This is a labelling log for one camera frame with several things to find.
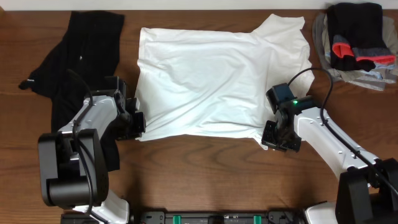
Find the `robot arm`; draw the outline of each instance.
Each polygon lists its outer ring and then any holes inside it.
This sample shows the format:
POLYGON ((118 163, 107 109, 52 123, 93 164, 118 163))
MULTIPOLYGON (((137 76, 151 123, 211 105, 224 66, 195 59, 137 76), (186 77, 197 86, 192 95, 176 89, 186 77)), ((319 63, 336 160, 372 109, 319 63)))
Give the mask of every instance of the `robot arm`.
POLYGON ((105 132, 117 140, 139 137, 145 132, 144 115, 136 112, 137 99, 126 99, 126 84, 119 77, 107 77, 104 87, 91 93, 67 125, 39 138, 42 197, 48 206, 86 212, 92 193, 93 218, 127 223, 129 204, 109 190, 100 139, 105 132), (79 153, 76 147, 84 150, 79 153))
POLYGON ((355 148, 357 155, 360 153, 374 166, 369 167, 326 128, 320 117, 321 110, 312 97, 297 99, 286 83, 273 86, 267 92, 267 98, 276 122, 267 122, 262 143, 273 149, 297 152, 301 141, 307 141, 339 179, 336 204, 324 203, 308 208, 305 212, 308 224, 398 222, 398 199, 374 171, 376 169, 395 188, 398 187, 398 162, 395 159, 381 161, 363 149, 324 110, 323 116, 329 127, 355 148), (379 193, 370 195, 370 186, 379 189, 379 193))

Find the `folded t-shirt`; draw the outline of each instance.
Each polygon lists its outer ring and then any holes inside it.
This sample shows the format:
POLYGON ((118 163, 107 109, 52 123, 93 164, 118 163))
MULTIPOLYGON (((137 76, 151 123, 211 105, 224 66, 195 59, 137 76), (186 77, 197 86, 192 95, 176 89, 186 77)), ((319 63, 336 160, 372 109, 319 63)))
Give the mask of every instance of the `folded t-shirt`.
MULTIPOLYGON (((141 29, 136 97, 147 121, 141 141, 181 134, 254 138, 268 119, 272 86, 311 67, 304 18, 269 16, 251 33, 141 29)), ((314 79, 291 89, 305 96, 314 79)))

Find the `clothing pile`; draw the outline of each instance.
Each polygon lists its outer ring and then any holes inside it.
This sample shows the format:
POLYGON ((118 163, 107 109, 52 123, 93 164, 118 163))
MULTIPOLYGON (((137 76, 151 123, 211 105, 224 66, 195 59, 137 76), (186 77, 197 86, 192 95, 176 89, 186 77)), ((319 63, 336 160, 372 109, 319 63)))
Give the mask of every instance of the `clothing pile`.
POLYGON ((335 81, 380 91, 397 81, 397 31, 380 5, 330 6, 315 19, 312 36, 321 66, 335 81))

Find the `wood grain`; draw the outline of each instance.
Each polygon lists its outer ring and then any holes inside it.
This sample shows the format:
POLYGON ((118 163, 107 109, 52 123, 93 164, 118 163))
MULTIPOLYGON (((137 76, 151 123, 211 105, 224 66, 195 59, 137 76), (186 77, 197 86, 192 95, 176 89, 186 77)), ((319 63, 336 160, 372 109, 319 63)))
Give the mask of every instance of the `wood grain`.
MULTIPOLYGON (((116 75, 136 86, 141 27, 251 32, 272 13, 305 18, 310 61, 319 67, 312 22, 320 11, 119 11, 126 20, 116 75)), ((398 20, 398 11, 385 15, 398 20)), ((0 223, 59 223, 62 210, 41 199, 37 139, 50 131, 51 101, 18 89, 64 35, 70 12, 6 12, 0 19, 0 223)), ((315 72, 310 94, 328 89, 315 72)), ((398 85, 383 92, 337 83, 326 107, 335 122, 367 150, 398 158, 398 85)), ((303 143, 299 153, 263 151, 252 139, 177 136, 119 142, 121 170, 111 188, 136 210, 265 210, 335 200, 338 182, 303 143)))

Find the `wire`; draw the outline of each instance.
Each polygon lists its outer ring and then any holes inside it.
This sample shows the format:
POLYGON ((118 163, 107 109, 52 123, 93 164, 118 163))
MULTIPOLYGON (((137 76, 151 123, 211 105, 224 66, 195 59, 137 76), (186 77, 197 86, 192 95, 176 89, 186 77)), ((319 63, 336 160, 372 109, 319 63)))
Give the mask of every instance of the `wire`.
POLYGON ((93 94, 90 91, 90 88, 88 87, 87 83, 76 73, 74 72, 72 69, 67 69, 67 72, 69 73, 69 75, 72 75, 73 77, 75 77, 79 82, 81 82, 83 84, 83 86, 86 89, 86 92, 88 93, 88 95, 90 96, 90 102, 88 102, 90 105, 93 105, 93 94))
POLYGON ((67 72, 83 84, 83 86, 85 87, 86 91, 88 92, 88 94, 90 96, 90 101, 88 102, 88 106, 83 110, 83 112, 80 113, 79 117, 77 117, 77 119, 73 121, 73 127, 72 127, 73 143, 75 145, 75 149, 77 150, 77 153, 79 154, 81 164, 83 165, 83 169, 86 173, 86 179, 87 179, 87 183, 88 183, 89 199, 88 199, 88 208, 87 208, 87 211, 85 212, 85 214, 91 215, 95 219, 103 222, 104 224, 108 224, 108 221, 106 221, 102 217, 97 216, 97 214, 92 212, 93 204, 94 204, 93 182, 91 180, 91 174, 90 174, 90 170, 88 169, 88 165, 87 165, 85 156, 84 156, 83 151, 81 150, 80 146, 82 146, 83 150, 85 151, 85 153, 87 154, 87 156, 89 157, 90 161, 93 164, 94 164, 94 158, 91 155, 91 153, 88 151, 87 147, 80 141, 80 139, 78 139, 78 136, 76 135, 76 129, 79 126, 80 121, 83 119, 83 117, 87 114, 87 112, 93 106, 93 94, 91 94, 90 88, 88 87, 86 82, 79 75, 77 75, 73 70, 70 70, 70 69, 67 69, 67 72))
POLYGON ((376 174, 376 177, 378 177, 382 182, 384 182, 388 188, 391 189, 392 193, 394 193, 396 195, 396 197, 398 197, 398 191, 397 189, 386 179, 386 177, 379 172, 374 165, 367 160, 364 156, 361 155, 361 151, 360 150, 356 150, 352 145, 348 144, 348 142, 346 142, 338 133, 336 133, 335 130, 333 130, 333 128, 330 127, 330 125, 328 124, 328 120, 325 119, 324 115, 323 115, 323 110, 325 109, 326 103, 328 102, 329 96, 331 94, 331 91, 333 89, 333 77, 331 76, 330 72, 323 69, 323 68, 307 68, 305 70, 302 70, 301 72, 299 72, 297 75, 295 75, 288 83, 288 85, 290 85, 292 83, 293 80, 295 80, 299 75, 301 75, 302 73, 309 71, 309 70, 318 70, 321 72, 325 72, 328 77, 329 77, 329 81, 330 81, 330 86, 329 86, 329 91, 326 94, 325 99, 323 100, 323 103, 321 105, 320 108, 320 117, 322 120, 323 125, 326 126, 326 128, 329 130, 329 132, 332 133, 332 135, 334 135, 341 143, 343 143, 344 146, 346 146, 356 157, 358 157, 359 159, 361 159, 366 165, 368 165, 368 167, 376 174))

